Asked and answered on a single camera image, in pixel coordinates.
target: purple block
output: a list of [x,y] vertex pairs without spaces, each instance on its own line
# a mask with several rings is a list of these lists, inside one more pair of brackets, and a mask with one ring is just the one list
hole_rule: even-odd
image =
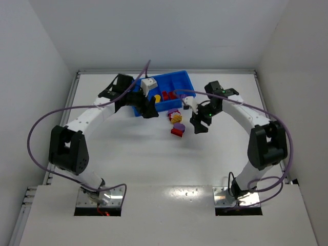
[[184,126],[184,124],[181,124],[181,123],[175,123],[173,125],[173,128],[178,129],[178,130],[180,130],[182,132],[185,132],[185,129],[186,129],[186,127]]
[[169,116],[169,114],[171,114],[171,113],[173,113],[173,112],[176,112],[176,111],[178,111],[178,109],[169,109],[169,110],[168,110],[168,116]]

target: white table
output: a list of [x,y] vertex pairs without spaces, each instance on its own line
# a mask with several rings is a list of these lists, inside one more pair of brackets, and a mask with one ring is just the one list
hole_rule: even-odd
[[[204,91],[208,82],[219,80],[246,102],[262,107],[253,74],[189,76],[195,90]],[[82,74],[73,105],[93,103],[114,77]],[[72,111],[69,120],[82,111]],[[121,217],[74,217],[78,185],[55,176],[51,186],[37,189],[21,245],[316,245],[296,185],[286,185],[265,203],[263,216],[216,217],[212,186],[226,186],[228,172],[238,175],[242,170],[249,137],[225,113],[213,118],[208,133],[195,135],[191,111],[180,111],[186,125],[182,139],[170,133],[165,112],[143,119],[134,117],[129,107],[121,108],[88,139],[89,165],[95,172],[107,185],[128,185]],[[279,165],[271,175],[281,176]]]

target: red block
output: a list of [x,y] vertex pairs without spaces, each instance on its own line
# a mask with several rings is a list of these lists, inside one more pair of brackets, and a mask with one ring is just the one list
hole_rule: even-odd
[[169,97],[170,97],[171,100],[177,99],[177,97],[173,94],[173,91],[169,92]]
[[183,132],[182,131],[180,131],[178,129],[175,129],[175,128],[173,128],[171,130],[171,133],[174,134],[174,135],[177,135],[178,137],[182,137],[182,135],[183,135]]
[[162,98],[163,98],[163,101],[169,100],[169,96],[168,96],[168,93],[166,91],[162,91]]

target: red wire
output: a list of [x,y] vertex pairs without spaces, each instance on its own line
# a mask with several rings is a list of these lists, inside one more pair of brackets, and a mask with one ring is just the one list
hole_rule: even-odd
[[100,213],[102,216],[104,215],[104,213],[100,211],[99,206],[97,206],[97,212]]

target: blue bin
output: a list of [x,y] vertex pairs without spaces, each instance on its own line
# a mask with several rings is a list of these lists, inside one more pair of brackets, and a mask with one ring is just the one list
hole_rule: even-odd
[[[167,94],[169,94],[169,92],[174,91],[176,89],[194,90],[193,85],[191,84],[191,81],[189,79],[188,73],[186,71],[156,75],[156,76],[152,76],[152,78],[154,78],[157,81],[158,87],[149,91],[148,99],[150,99],[152,96],[156,94],[160,95],[160,102],[155,104],[155,108],[158,112],[167,111],[169,109],[178,109],[182,107],[182,102],[179,98],[163,101],[162,91],[166,91]],[[137,81],[136,83],[137,86],[135,87],[134,91],[139,90],[141,80],[142,79],[139,79]],[[194,97],[196,96],[195,93],[189,93],[189,92],[178,92],[177,94],[185,94],[187,96],[194,96]],[[133,110],[135,116],[140,116],[140,114],[137,112],[135,107],[133,107]]]

